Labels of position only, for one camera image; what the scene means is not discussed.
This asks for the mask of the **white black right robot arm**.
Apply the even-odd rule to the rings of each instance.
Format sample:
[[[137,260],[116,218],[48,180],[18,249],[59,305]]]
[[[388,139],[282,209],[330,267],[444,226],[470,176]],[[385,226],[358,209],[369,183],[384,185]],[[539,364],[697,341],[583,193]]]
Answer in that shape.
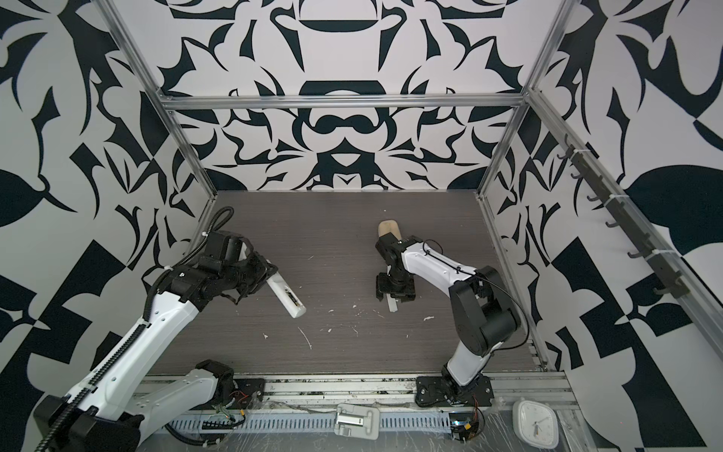
[[[415,404],[422,408],[489,407],[494,393],[483,369],[523,327],[523,313],[493,267],[475,269],[433,250],[419,237],[383,233],[376,249],[387,269],[376,278],[376,297],[390,310],[416,299],[415,280],[425,280],[450,302],[459,344],[438,377],[416,379]]]

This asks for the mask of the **white remote control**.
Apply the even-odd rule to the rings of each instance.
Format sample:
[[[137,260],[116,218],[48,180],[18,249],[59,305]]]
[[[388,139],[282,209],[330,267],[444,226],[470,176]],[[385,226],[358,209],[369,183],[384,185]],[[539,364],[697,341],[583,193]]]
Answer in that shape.
[[[300,299],[297,297],[297,295],[292,290],[291,286],[282,278],[282,275],[280,273],[275,273],[274,275],[270,276],[267,279],[267,285],[270,287],[270,289],[273,291],[273,293],[276,295],[278,300],[282,303],[282,306],[284,309],[288,312],[289,316],[291,318],[300,318],[306,313],[306,307],[303,305],[303,303],[300,301]],[[297,300],[299,301],[299,305],[295,305],[290,299],[287,297],[286,293],[284,292],[284,289],[290,289],[295,294]]]

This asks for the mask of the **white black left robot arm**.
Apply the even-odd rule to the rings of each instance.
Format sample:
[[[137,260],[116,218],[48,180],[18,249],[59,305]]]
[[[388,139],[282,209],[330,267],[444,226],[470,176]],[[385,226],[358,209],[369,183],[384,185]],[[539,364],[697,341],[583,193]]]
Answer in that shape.
[[[135,400],[139,384],[177,335],[217,297],[234,302],[274,286],[278,267],[242,235],[211,232],[193,263],[168,267],[149,290],[142,316],[63,397],[48,395],[33,418],[39,451],[134,451],[179,415],[235,401],[233,369],[205,360],[186,376]]]

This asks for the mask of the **square white clock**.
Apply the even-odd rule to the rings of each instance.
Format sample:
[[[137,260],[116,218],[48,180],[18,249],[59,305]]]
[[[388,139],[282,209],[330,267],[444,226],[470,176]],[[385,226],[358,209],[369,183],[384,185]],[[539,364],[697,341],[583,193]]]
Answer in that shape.
[[[559,426],[555,411],[538,401],[520,399],[512,407],[513,430],[529,446],[552,450],[559,444]]]

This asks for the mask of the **black wall hook rail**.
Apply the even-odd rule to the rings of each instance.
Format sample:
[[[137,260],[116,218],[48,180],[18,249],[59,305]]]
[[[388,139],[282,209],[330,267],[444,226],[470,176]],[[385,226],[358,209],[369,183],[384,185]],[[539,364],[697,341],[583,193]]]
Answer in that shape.
[[[574,179],[583,180],[590,187],[593,194],[587,199],[604,207],[612,217],[606,226],[621,229],[632,243],[634,250],[628,257],[644,260],[659,279],[660,286],[653,292],[675,299],[688,295],[690,288],[683,280],[681,265],[676,262],[677,253],[654,235],[653,226],[591,150],[577,148],[568,139],[564,139],[564,143],[566,150],[559,157],[570,161],[576,169]]]

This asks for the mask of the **white battery compartment cover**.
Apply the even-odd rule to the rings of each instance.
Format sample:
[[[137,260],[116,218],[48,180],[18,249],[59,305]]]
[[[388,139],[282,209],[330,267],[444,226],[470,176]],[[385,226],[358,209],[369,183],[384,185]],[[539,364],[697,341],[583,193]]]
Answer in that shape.
[[[387,302],[388,302],[388,307],[389,307],[390,312],[396,313],[398,311],[397,300],[388,296]]]

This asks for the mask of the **small circuit board green LED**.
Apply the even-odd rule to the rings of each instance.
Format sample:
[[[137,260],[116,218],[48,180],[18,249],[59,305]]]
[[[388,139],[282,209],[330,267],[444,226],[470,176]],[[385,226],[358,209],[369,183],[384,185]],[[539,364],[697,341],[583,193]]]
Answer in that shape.
[[[449,416],[451,438],[467,443],[478,437],[486,427],[484,414],[475,412],[452,412]]]

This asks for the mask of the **white bracket plate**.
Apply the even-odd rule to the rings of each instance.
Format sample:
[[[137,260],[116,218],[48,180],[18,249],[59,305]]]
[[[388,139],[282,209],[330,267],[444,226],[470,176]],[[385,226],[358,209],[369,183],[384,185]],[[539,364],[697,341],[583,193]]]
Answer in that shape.
[[[337,436],[376,441],[380,435],[380,419],[377,408],[339,404],[333,430]]]

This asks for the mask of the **beige oblong sponge block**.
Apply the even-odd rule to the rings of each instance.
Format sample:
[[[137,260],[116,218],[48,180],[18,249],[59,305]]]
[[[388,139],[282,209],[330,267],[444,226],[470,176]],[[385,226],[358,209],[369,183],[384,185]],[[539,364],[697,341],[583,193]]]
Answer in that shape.
[[[395,220],[384,220],[380,222],[378,225],[378,237],[384,237],[384,235],[392,235],[397,241],[402,239],[400,228]]]

